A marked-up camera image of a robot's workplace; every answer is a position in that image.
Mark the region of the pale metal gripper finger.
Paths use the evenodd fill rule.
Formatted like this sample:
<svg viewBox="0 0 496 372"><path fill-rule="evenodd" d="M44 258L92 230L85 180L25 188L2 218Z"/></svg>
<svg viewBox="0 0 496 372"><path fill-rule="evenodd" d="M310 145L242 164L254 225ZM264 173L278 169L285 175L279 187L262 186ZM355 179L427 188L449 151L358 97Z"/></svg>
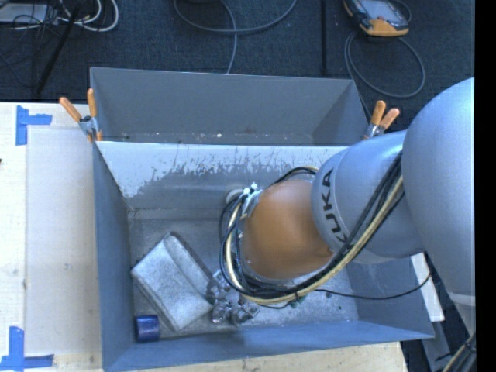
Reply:
<svg viewBox="0 0 496 372"><path fill-rule="evenodd" d="M214 324L229 323L241 326L243 315L243 304L232 301L217 302L212 309L211 320Z"/></svg>
<svg viewBox="0 0 496 372"><path fill-rule="evenodd" d="M228 284L221 270L217 270L207 284L205 297L211 305L232 305L228 297L231 286Z"/></svg>

